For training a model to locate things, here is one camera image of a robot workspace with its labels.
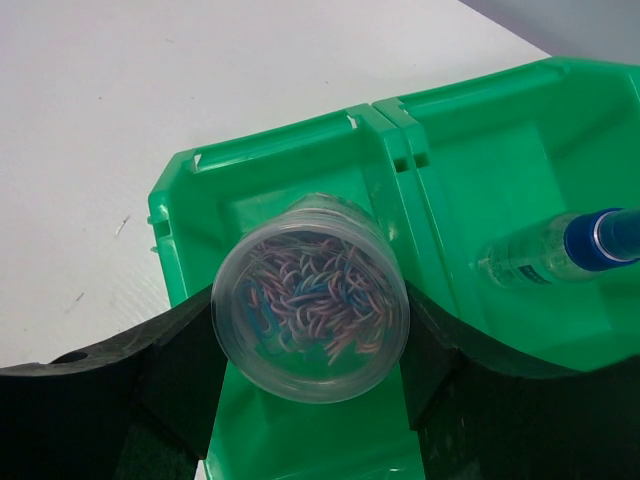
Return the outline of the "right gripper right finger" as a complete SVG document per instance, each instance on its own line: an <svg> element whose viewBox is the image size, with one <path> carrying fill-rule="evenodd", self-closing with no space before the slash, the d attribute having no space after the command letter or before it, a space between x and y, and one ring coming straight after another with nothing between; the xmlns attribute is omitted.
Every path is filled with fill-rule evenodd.
<svg viewBox="0 0 640 480"><path fill-rule="evenodd" d="M429 479L635 479L639 360L581 372L520 352L407 286L400 360Z"/></svg>

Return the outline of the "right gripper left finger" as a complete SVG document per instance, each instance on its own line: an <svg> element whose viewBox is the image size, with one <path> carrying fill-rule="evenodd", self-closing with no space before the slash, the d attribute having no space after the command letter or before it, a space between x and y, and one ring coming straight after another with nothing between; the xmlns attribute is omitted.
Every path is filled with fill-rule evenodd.
<svg viewBox="0 0 640 480"><path fill-rule="evenodd" d="M47 363L1 371L5 479L191 479L227 359L211 292Z"/></svg>

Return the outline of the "clear tub of paperclips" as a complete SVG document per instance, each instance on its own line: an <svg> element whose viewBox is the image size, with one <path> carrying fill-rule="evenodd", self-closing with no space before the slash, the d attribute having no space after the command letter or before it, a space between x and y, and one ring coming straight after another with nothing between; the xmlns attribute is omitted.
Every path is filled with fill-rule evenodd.
<svg viewBox="0 0 640 480"><path fill-rule="evenodd" d="M245 235L219 267L212 324L254 385L302 403L380 384L409 334L400 265L357 204L312 193Z"/></svg>

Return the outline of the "small blue-capped bottle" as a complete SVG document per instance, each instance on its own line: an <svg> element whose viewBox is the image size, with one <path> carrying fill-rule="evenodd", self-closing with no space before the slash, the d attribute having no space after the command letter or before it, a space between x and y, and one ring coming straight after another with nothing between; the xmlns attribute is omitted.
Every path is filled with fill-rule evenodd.
<svg viewBox="0 0 640 480"><path fill-rule="evenodd" d="M575 284L639 261L639 210L564 213L490 242L477 268L504 288Z"/></svg>

